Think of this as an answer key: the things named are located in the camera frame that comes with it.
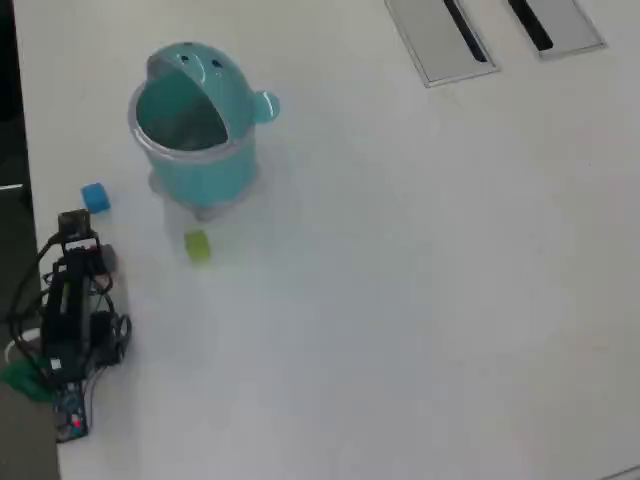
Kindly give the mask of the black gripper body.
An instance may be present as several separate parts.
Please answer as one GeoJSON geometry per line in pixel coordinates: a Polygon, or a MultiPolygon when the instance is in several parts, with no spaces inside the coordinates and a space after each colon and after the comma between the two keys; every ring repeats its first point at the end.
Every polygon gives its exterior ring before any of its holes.
{"type": "Polygon", "coordinates": [[[101,241],[97,234],[92,234],[81,239],[62,240],[60,243],[62,258],[67,264],[73,262],[88,264],[88,248],[94,245],[102,248],[101,241]]]}

